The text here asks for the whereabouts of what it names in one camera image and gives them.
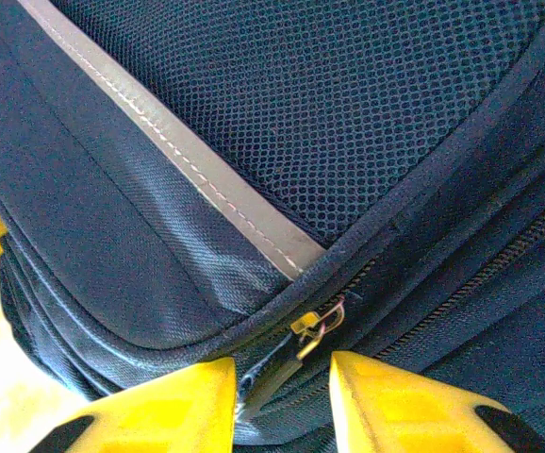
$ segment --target black rubber tip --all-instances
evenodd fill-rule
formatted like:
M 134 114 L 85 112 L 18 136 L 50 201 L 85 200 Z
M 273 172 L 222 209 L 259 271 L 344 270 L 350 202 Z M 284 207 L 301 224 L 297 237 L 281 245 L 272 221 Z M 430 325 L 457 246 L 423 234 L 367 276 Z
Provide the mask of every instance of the black rubber tip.
M 517 453 L 545 453 L 545 438 L 513 413 L 477 406 L 476 414 Z
M 94 417 L 85 415 L 56 427 L 29 453 L 64 453 L 93 421 Z

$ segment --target seam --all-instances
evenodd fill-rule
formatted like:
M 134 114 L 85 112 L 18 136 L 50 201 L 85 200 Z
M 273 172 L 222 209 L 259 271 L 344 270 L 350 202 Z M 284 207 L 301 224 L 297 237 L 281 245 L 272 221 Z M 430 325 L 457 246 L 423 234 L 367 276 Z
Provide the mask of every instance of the seam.
M 31 242 L 27 239 L 23 230 L 21 229 L 21 226 L 11 216 L 10 212 L 8 211 L 8 208 L 5 206 L 4 202 L 1 199 L 0 199 L 0 208 L 2 209 L 2 212 L 4 213 L 4 214 L 3 213 L 0 213 L 0 214 L 3 215 L 3 220 L 7 224 L 8 235 L 16 243 L 15 246 L 17 246 L 17 248 L 20 249 L 21 253 L 23 253 L 24 255 L 26 253 L 29 253 L 32 255 L 29 258 L 26 258 L 32 271 L 42 280 L 42 282 L 44 282 L 43 284 L 48 289 L 48 291 L 51 294 L 53 294 L 57 300 L 59 300 L 59 304 L 63 307 L 65 312 L 68 314 L 68 316 L 70 316 L 70 318 L 74 322 L 80 325 L 88 333 L 88 335 L 93 340 L 95 340 L 96 343 L 103 346 L 108 352 L 111 352 L 117 357 L 121 357 L 123 360 L 133 364 L 134 366 L 137 366 L 141 369 L 148 370 L 148 371 L 161 371 L 162 369 L 161 366 L 154 365 L 151 361 L 149 363 L 140 362 L 140 359 L 137 359 L 132 351 L 129 351 L 127 348 L 123 346 L 118 346 L 115 343 L 115 341 L 120 341 L 124 344 L 128 344 L 130 347 L 136 348 L 139 351 L 165 353 L 167 351 L 182 349 L 187 346 L 195 346 L 197 344 L 201 344 L 203 342 L 209 341 L 212 338 L 216 338 L 221 335 L 224 336 L 225 330 L 228 330 L 231 327 L 241 325 L 245 322 L 245 318 L 244 318 L 238 322 L 234 322 L 231 326 L 225 327 L 219 332 L 216 332 L 214 334 L 211 334 L 205 337 L 203 340 L 194 341 L 193 343 L 183 344 L 180 346 L 167 347 L 165 349 L 156 349 L 156 348 L 150 348 L 146 346 L 133 344 L 132 342 L 130 342 L 123 336 L 119 335 L 118 333 L 114 332 L 113 330 L 110 330 L 108 327 L 103 325 L 86 308 L 84 308 L 84 306 L 75 298 L 75 296 L 62 284 L 62 282 L 55 275 L 55 273 L 50 268 L 50 266 L 44 261 L 44 259 L 42 258 L 38 250 L 36 250 L 34 246 L 31 244 Z M 13 230 L 17 231 L 19 238 L 13 237 Z M 55 282 L 55 285 L 57 286 L 49 284 L 48 283 L 49 278 L 52 278 L 53 281 Z M 222 308 L 225 310 L 234 312 L 226 307 L 222 307 Z M 106 334 L 104 335 L 103 333 L 101 333 L 99 331 L 100 329 L 102 329 Z M 161 358 L 158 358 L 157 363 L 164 363 L 164 361 L 161 361 Z
M 5 43 L 3 41 L 3 44 L 6 46 L 6 48 L 8 49 L 8 52 L 10 53 L 11 57 L 13 58 L 13 60 L 15 61 L 15 65 L 18 67 L 19 71 L 21 71 L 25 77 L 27 78 L 27 83 L 32 87 L 32 89 L 35 91 L 36 95 L 40 98 L 40 100 L 44 103 L 44 105 L 52 112 L 53 116 L 60 122 L 60 125 L 61 127 L 67 131 L 67 133 L 69 133 L 70 137 L 74 140 L 74 142 L 86 153 L 87 155 L 87 158 L 89 159 L 90 162 L 92 162 L 96 168 L 100 169 L 103 174 L 105 175 L 105 177 L 107 178 L 107 180 L 115 187 L 115 189 L 120 193 L 120 195 L 124 198 L 125 201 L 128 202 L 128 204 L 132 207 L 133 210 L 136 211 L 137 215 L 141 218 L 141 220 L 151 228 L 151 230 L 153 231 L 153 234 L 163 243 L 163 246 L 165 248 L 167 248 L 169 251 L 170 251 L 170 254 L 172 257 L 174 257 L 176 260 L 178 260 L 178 264 L 180 266 L 180 268 L 182 269 L 182 271 L 186 274 L 187 278 L 189 279 L 189 281 L 192 283 L 192 287 L 195 289 L 195 291 L 201 295 L 201 299 L 205 304 L 207 304 L 208 306 L 210 307 L 214 307 L 215 309 L 224 309 L 224 310 L 228 310 L 228 311 L 231 311 L 233 313 L 236 313 L 236 314 L 239 314 L 241 316 L 246 316 L 245 313 L 242 313 L 240 311 L 236 311 L 236 310 L 232 310 L 232 309 L 229 309 L 223 305 L 219 305 L 219 304 L 214 304 L 212 303 L 208 297 L 206 297 L 202 291 L 202 289 L 196 284 L 195 280 L 194 280 L 194 277 L 191 275 L 191 273 L 189 272 L 189 270 L 187 269 L 187 267 L 183 264 L 183 262 L 176 256 L 176 254 L 174 253 L 174 251 L 171 249 L 170 245 L 163 239 L 163 237 L 159 234 L 159 232 L 157 231 L 157 229 L 151 224 L 151 222 L 145 217 L 144 213 L 142 212 L 142 210 L 139 209 L 138 206 L 136 206 L 134 204 L 134 202 L 128 197 L 128 195 L 126 194 L 126 192 L 118 185 L 118 183 L 113 179 L 113 177 L 109 174 L 109 172 L 103 168 L 103 166 L 101 166 L 101 164 L 98 162 L 98 160 L 92 155 L 91 151 L 84 146 L 84 143 L 82 143 L 76 136 L 75 134 L 67 127 L 67 125 L 65 123 L 63 123 L 63 121 L 59 118 L 58 114 L 55 112 L 53 106 L 51 105 L 51 103 L 43 96 L 42 92 L 38 89 L 38 87 L 34 84 L 34 80 L 33 78 L 30 76 L 30 74 L 24 69 L 22 63 L 20 60 L 18 60 L 13 54 L 12 54 L 12 51 L 10 49 L 10 46 Z
M 206 183 L 206 185 L 212 190 L 214 191 L 214 193 L 216 194 L 216 196 L 218 198 L 220 198 L 225 204 L 226 206 L 228 206 L 228 208 L 230 208 L 233 212 L 235 212 L 238 217 L 240 219 L 242 219 L 247 225 L 249 228 L 251 228 L 265 243 L 267 243 L 268 245 L 270 245 L 272 247 L 272 249 L 279 253 L 284 259 L 285 261 L 287 262 L 287 264 L 289 264 L 289 266 L 291 266 L 291 268 L 293 268 L 294 270 L 296 270 L 298 273 L 302 274 L 304 272 L 304 269 L 302 269 L 300 266 L 298 266 L 294 260 L 292 260 L 285 252 L 283 252 L 283 250 L 281 250 L 271 239 L 269 239 L 262 231 L 260 231 L 257 226 L 251 221 L 249 220 L 245 214 L 243 214 L 243 212 L 241 212 L 233 203 L 231 203 L 228 198 L 222 193 L 220 192 L 220 190 L 214 186 L 211 181 L 209 179 L 207 179 L 207 177 L 201 172 L 201 170 L 190 160 L 188 159 L 183 153 L 182 151 L 180 151 L 180 149 L 178 149 L 178 147 L 176 145 L 174 145 L 169 139 L 168 137 L 166 137 L 161 129 L 159 127 L 157 127 L 157 125 L 148 117 L 146 116 L 145 112 L 141 109 L 139 109 L 137 107 L 137 105 L 134 103 L 134 101 L 132 99 L 129 99 L 126 94 L 124 94 L 119 88 L 117 88 L 113 82 L 111 82 L 108 78 L 106 78 L 98 69 L 96 69 L 92 63 L 90 63 L 75 47 L 73 47 L 71 44 L 69 44 L 67 41 L 65 41 L 65 39 L 63 38 L 63 36 L 51 25 L 51 23 L 46 19 L 44 18 L 35 8 L 33 5 L 30 5 L 28 3 L 25 3 L 32 11 L 34 14 L 36 14 L 40 20 L 42 22 L 44 22 L 46 24 L 46 26 L 51 30 L 51 32 L 57 37 L 57 39 L 68 49 L 70 50 L 71 52 L 73 52 L 91 71 L 94 72 L 94 74 L 99 77 L 101 80 L 103 80 L 103 82 L 105 82 L 105 84 L 113 91 L 115 92 L 119 97 L 120 99 L 122 99 L 124 101 L 125 104 L 127 104 L 131 109 L 133 109 L 138 115 L 139 115 L 139 118 L 141 121 L 143 121 L 145 124 L 147 124 L 151 130 L 153 130 L 157 136 L 159 137 L 159 139 L 166 143 L 174 152 L 174 154 L 176 156 L 178 156 L 179 158 L 181 158 L 183 161 L 185 161 L 185 163 L 188 164 L 188 166 L 191 168 L 191 170 L 199 177 L 199 179 L 201 179 L 204 183 Z
M 81 377 L 83 377 L 93 389 L 96 388 L 102 394 L 111 394 L 120 391 L 121 387 L 119 385 L 110 381 L 108 377 L 96 371 L 87 361 L 81 358 L 74 351 L 72 345 L 65 340 L 55 323 L 48 315 L 47 310 L 42 306 L 40 299 L 36 296 L 35 285 L 32 284 L 30 276 L 27 275 L 23 265 L 19 261 L 19 258 L 15 254 L 15 251 L 9 244 L 8 250 L 10 251 L 9 258 L 14 260 L 9 261 L 11 271 L 13 274 L 16 274 L 15 278 L 19 283 L 27 304 L 34 311 L 34 314 L 40 321 L 41 326 L 50 335 L 50 339 L 56 344 L 58 349 L 63 352 L 64 358 L 72 363 L 75 370 L 79 372 Z M 30 271 L 32 271 L 31 263 L 29 263 L 29 266 Z

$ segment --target zipper slider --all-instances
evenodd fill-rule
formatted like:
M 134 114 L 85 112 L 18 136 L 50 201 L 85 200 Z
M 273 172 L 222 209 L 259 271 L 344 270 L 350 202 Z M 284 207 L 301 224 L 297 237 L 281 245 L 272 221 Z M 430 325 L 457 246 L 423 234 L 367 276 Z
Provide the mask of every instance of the zipper slider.
M 302 368 L 304 358 L 321 343 L 322 338 L 341 325 L 345 318 L 344 300 L 344 295 L 340 294 L 335 304 L 323 314 L 309 311 L 291 323 L 291 333 L 243 375 L 239 382 L 238 421 L 254 418 L 274 392 Z
M 346 311 L 344 309 L 345 297 L 341 294 L 338 298 L 338 302 L 326 312 L 323 316 L 320 316 L 315 311 L 309 311 L 301 318 L 291 323 L 291 330 L 295 335 L 300 336 L 300 344 L 304 347 L 298 352 L 296 358 L 302 361 L 310 352 L 312 352 L 322 341 L 322 337 L 339 327 L 344 322 Z M 332 322 L 327 325 L 327 319 L 334 316 Z

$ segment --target light background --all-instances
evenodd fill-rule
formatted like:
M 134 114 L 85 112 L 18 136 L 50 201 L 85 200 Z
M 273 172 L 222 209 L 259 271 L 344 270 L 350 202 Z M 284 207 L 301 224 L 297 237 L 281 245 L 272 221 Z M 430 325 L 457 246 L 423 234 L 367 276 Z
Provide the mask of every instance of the light background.
M 0 453 L 26 453 L 84 404 L 25 356 L 0 309 Z

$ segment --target white stitching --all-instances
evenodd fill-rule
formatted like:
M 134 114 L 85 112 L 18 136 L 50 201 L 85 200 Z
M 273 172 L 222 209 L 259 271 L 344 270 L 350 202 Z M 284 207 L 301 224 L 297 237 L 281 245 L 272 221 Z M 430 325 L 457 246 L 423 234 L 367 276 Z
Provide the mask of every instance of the white stitching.
M 99 77 L 101 80 L 103 80 L 105 82 L 105 84 L 113 91 L 115 92 L 131 109 L 133 109 L 138 115 L 139 115 L 139 118 L 141 121 L 143 121 L 144 123 L 146 123 L 156 134 L 157 136 L 159 137 L 160 140 L 162 140 L 164 143 L 166 143 L 168 146 L 170 146 L 174 152 L 175 155 L 177 155 L 178 157 L 180 157 L 183 161 L 185 161 L 188 166 L 191 168 L 191 170 L 202 180 L 204 181 L 207 186 L 209 186 L 212 191 L 214 191 L 214 193 L 216 194 L 217 197 L 219 197 L 220 199 L 222 199 L 222 201 L 224 203 L 226 203 L 226 205 L 233 211 L 235 212 L 239 218 L 241 218 L 253 231 L 256 232 L 256 234 L 258 236 L 260 236 L 262 238 L 262 240 L 269 244 L 276 252 L 278 252 L 284 259 L 285 261 L 293 268 L 295 269 L 296 271 L 298 271 L 300 274 L 303 273 L 304 269 L 302 269 L 300 266 L 298 266 L 288 255 L 286 255 L 283 250 L 281 250 L 279 247 L 277 247 L 273 241 L 271 241 L 269 238 L 266 237 L 266 235 L 260 231 L 256 225 L 254 225 L 254 223 L 249 220 L 247 217 L 245 217 L 245 214 L 243 214 L 240 210 L 237 209 L 237 207 L 235 205 L 233 205 L 229 200 L 228 198 L 226 198 L 226 196 L 221 193 L 217 188 L 216 186 L 214 186 L 208 179 L 207 177 L 199 170 L 199 168 L 193 164 L 183 153 L 182 151 L 180 151 L 172 142 L 170 142 L 170 140 L 165 136 L 163 135 L 163 133 L 161 132 L 161 130 L 155 125 L 155 123 L 153 123 L 144 113 L 144 111 L 140 110 L 136 104 L 134 103 L 134 100 L 132 99 L 128 99 L 128 97 L 126 97 L 126 95 L 120 91 L 120 89 L 118 89 L 114 84 L 113 82 L 111 82 L 108 78 L 106 78 L 103 74 L 101 74 L 101 72 L 96 69 L 94 66 L 92 66 L 92 64 L 84 58 L 84 56 L 82 54 L 79 53 L 79 51 L 77 49 L 75 49 L 75 47 L 73 47 L 71 44 L 69 44 L 68 42 L 65 41 L 65 39 L 63 38 L 63 36 L 56 30 L 53 28 L 53 26 L 50 24 L 50 22 L 48 22 L 48 20 L 46 18 L 44 18 L 32 5 L 30 4 L 27 4 L 26 5 L 31 8 L 34 12 L 35 15 L 37 15 L 40 20 L 42 22 L 44 22 L 46 24 L 46 26 L 48 26 L 48 28 L 53 32 L 53 34 L 55 34 L 55 36 L 57 36 L 57 38 L 62 42 L 63 45 L 65 45 L 68 50 L 72 51 L 73 53 L 75 53 L 79 58 L 80 60 L 89 68 L 91 69 L 94 74 Z

